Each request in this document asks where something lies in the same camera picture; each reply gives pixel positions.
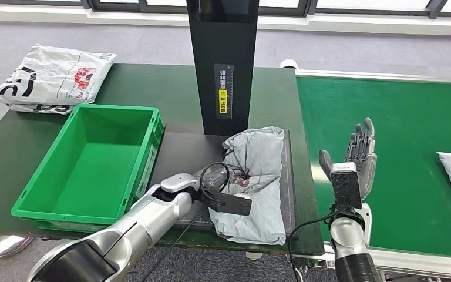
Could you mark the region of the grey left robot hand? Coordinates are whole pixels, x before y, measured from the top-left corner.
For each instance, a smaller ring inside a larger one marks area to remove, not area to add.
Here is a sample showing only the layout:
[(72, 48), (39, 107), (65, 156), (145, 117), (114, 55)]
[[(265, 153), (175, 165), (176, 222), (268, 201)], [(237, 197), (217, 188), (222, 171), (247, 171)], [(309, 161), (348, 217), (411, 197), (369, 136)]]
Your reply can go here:
[(246, 188), (250, 184), (245, 171), (237, 165), (214, 164), (203, 168), (194, 174), (198, 179), (203, 174), (202, 185), (206, 190), (214, 192), (226, 192), (226, 188), (232, 185)]

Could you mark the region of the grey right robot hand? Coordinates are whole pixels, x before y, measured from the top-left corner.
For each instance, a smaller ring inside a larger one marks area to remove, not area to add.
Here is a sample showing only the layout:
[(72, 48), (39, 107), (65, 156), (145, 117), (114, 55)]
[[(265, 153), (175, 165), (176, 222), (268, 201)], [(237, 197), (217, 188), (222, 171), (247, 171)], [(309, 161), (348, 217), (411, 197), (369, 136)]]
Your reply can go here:
[(361, 124), (355, 125), (355, 133), (350, 135), (344, 162), (353, 162), (359, 181), (360, 199), (365, 199), (371, 192), (377, 155), (375, 153), (375, 127), (373, 121), (367, 117), (364, 120), (365, 129)]

